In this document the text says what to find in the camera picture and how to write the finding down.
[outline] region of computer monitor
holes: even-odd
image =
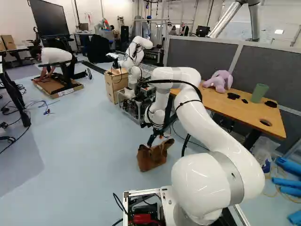
[[[196,35],[200,37],[206,37],[210,31],[210,27],[198,26]]]
[[[64,8],[42,0],[29,0],[41,38],[69,35]]]

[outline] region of plush toy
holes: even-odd
[[[203,87],[208,88],[210,86],[214,86],[216,92],[224,93],[229,90],[233,83],[233,77],[228,71],[216,71],[211,79],[205,81],[203,83]]]

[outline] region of gray partition wall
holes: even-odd
[[[278,150],[285,153],[301,137],[301,49],[183,36],[168,36],[166,48],[165,66],[193,67],[203,80],[216,70],[229,70],[235,89],[252,93],[257,83],[268,85],[265,97],[278,101],[287,134],[277,140]],[[250,129],[243,127],[242,133]]]
[[[269,86],[265,97],[301,111],[301,54],[243,46],[232,72],[233,88],[249,93],[257,83]]]
[[[169,36],[165,66],[192,67],[209,79],[217,70],[229,70],[238,48],[231,41],[224,43],[207,38]]]

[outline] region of desk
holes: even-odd
[[[15,57],[17,59],[17,62],[19,63],[18,66],[13,66],[13,62],[11,62],[11,67],[21,67],[21,66],[28,66],[28,65],[33,65],[34,63],[31,62],[29,64],[24,64],[23,60],[20,58],[19,52],[24,52],[24,51],[30,51],[30,49],[26,46],[17,46],[16,49],[11,49],[11,50],[4,50],[0,51],[0,56],[3,57],[3,64],[7,65],[8,62],[4,60],[4,57],[9,53],[11,56]]]
[[[253,128],[245,140],[244,147],[246,149],[250,150],[252,148],[262,132],[280,139],[286,138],[279,108],[271,108],[264,104],[270,99],[262,98],[259,104],[254,104],[251,102],[252,94],[237,89],[227,90],[226,93],[218,93],[214,88],[204,88],[202,85],[199,86],[199,89],[206,109],[240,121]],[[177,95],[179,92],[179,89],[171,90],[173,95]],[[238,94],[240,98],[231,100],[228,98],[228,92]],[[245,104],[242,99],[246,99],[249,103]],[[270,122],[271,126],[262,124],[260,122],[262,119]]]

